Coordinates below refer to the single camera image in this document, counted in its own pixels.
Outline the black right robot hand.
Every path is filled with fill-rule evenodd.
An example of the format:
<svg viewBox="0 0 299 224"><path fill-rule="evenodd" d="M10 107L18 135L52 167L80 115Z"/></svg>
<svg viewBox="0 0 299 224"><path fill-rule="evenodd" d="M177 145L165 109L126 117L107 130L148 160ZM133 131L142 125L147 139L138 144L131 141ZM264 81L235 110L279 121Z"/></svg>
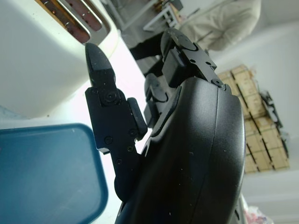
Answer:
<svg viewBox="0 0 299 224"><path fill-rule="evenodd" d="M122 204L118 224L228 224L235 219L245 166L240 100L205 51L170 28L161 69L144 85L146 108L117 88L103 51L85 45L85 91L96 147L110 154Z"/></svg>

